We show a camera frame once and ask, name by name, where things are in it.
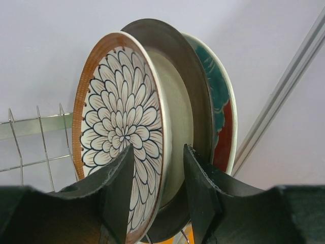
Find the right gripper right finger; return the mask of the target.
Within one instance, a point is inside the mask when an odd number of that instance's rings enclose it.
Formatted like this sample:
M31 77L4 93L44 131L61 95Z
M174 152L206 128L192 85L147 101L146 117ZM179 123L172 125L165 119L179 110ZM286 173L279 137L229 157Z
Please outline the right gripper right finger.
M184 146L184 172L195 243L273 243L267 197Z

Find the brown rimmed cream plate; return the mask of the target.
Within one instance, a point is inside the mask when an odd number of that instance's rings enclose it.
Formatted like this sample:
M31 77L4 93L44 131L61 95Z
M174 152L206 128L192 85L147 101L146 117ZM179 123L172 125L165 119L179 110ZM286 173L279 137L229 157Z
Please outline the brown rimmed cream plate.
M157 19L139 19L123 28L148 52L162 80L172 125L172 157L157 215L142 242L176 235L190 219L183 148L192 146L212 163L214 116L204 68L185 36Z

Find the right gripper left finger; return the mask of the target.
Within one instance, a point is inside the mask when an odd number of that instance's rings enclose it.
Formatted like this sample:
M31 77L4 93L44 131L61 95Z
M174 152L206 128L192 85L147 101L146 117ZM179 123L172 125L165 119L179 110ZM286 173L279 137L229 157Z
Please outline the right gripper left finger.
M127 146L98 171L58 192L78 217L99 224L99 243L125 243L134 172L134 148Z

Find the white petal pattern plate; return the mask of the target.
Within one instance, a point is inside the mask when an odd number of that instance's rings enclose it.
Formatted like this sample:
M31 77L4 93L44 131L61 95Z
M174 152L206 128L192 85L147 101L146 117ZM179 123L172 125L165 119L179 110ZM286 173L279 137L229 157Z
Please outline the white petal pattern plate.
M126 242L138 242L184 181L183 146L193 142L193 115L180 73L126 32L104 36L80 77L72 133L80 178L133 146Z

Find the red and blue floral plate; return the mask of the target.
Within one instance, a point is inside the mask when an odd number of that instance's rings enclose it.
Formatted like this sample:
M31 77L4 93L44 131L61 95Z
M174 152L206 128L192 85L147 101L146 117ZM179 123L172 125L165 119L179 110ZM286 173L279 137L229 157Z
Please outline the red and blue floral plate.
M184 33L183 36L199 57L209 82L214 115L213 165L230 175L238 136L237 107L231 80L209 46L190 34Z

